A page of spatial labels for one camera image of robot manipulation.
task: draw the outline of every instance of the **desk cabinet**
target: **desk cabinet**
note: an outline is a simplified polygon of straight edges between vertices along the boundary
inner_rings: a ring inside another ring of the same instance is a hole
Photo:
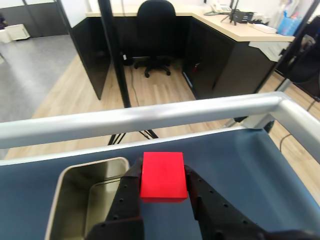
[[[182,71],[196,98],[255,93],[274,65],[248,42],[236,42],[192,19]]]
[[[191,16],[177,17],[174,48],[173,52],[168,54],[169,56],[176,58],[184,57],[191,19]],[[137,17],[116,16],[113,18],[113,20],[118,36],[119,46],[123,53],[133,58],[150,56],[150,53],[141,48],[139,44]],[[158,55],[162,56],[163,52],[159,51]]]

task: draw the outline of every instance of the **blue table surface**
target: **blue table surface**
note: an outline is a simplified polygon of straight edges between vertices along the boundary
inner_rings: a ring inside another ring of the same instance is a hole
[[[267,231],[320,235],[320,208],[264,130],[242,129],[0,167],[0,239],[43,240],[60,173],[143,152],[183,152],[184,163]],[[146,240],[201,239],[189,200],[141,203]]]

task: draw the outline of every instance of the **metal container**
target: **metal container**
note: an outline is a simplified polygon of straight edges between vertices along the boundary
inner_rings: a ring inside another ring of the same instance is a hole
[[[121,176],[129,169],[123,157],[66,168],[59,176],[45,240],[83,240],[103,222]]]

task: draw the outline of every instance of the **aluminum frame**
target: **aluminum frame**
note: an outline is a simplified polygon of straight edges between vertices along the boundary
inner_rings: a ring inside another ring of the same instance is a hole
[[[283,92],[258,93],[0,123],[0,148],[137,132],[250,116],[246,128],[279,121],[320,163],[320,122]]]

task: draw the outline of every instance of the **red block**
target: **red block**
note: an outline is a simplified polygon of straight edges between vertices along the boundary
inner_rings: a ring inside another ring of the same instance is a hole
[[[181,203],[188,197],[182,152],[145,152],[140,197],[145,203]]]

